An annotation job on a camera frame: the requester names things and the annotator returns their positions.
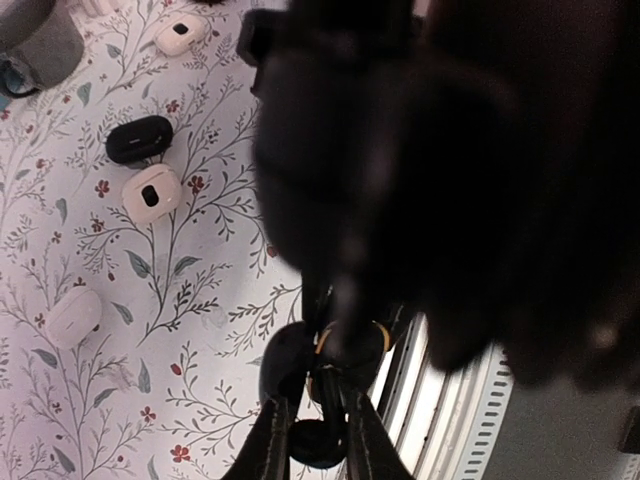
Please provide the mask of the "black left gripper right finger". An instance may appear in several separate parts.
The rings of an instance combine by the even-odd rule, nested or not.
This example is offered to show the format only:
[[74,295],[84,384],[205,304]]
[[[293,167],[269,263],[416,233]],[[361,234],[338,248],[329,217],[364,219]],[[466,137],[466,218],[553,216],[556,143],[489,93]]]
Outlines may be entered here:
[[355,391],[347,400],[347,478],[412,480],[369,397]]

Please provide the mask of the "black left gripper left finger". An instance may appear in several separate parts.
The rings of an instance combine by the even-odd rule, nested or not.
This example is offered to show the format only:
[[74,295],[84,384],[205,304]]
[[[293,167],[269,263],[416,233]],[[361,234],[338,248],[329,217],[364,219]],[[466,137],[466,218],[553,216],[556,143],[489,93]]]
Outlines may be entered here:
[[224,480],[289,479],[291,423],[290,405],[285,398],[267,400]]

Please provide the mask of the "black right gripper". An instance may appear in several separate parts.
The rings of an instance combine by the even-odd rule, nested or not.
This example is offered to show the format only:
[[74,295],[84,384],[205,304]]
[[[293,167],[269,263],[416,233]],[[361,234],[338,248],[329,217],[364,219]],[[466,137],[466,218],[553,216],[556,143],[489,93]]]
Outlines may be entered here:
[[639,386],[639,5],[292,1],[253,9],[267,235],[334,289],[327,356],[390,303],[436,368]]

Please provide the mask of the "black earbud charging case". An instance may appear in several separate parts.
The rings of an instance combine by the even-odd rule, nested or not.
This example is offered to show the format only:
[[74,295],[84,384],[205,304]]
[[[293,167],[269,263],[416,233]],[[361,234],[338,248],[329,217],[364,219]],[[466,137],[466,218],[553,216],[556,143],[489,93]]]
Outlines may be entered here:
[[279,329],[267,344],[259,376],[259,399],[284,399],[289,406],[288,452],[297,462],[328,469],[345,457],[348,444],[347,391],[367,391],[392,346],[389,330],[370,322],[356,336],[351,361],[329,358],[331,325],[313,331],[304,322]]

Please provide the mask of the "white earbud charging case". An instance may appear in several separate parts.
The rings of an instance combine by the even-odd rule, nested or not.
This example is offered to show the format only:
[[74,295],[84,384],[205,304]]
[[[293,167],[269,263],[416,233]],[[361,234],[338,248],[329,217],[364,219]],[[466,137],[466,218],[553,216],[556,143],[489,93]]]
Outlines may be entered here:
[[45,331],[55,348],[70,350],[99,325],[99,295],[86,286],[71,288],[45,316]]

